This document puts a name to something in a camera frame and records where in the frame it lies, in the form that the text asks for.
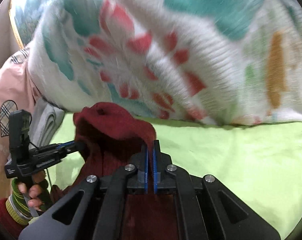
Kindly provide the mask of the person's left hand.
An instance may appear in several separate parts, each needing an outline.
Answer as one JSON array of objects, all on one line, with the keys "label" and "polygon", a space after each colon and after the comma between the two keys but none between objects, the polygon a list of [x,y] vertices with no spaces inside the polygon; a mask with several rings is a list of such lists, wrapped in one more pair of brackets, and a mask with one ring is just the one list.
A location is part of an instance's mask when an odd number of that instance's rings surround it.
[{"label": "person's left hand", "polygon": [[43,201],[39,198],[39,196],[44,191],[43,188],[40,186],[42,181],[46,181],[46,174],[44,171],[41,171],[37,174],[32,176],[33,185],[27,186],[24,182],[18,182],[18,190],[23,195],[28,195],[27,206],[29,208],[35,209],[40,212],[44,212],[41,208],[43,206]]}]

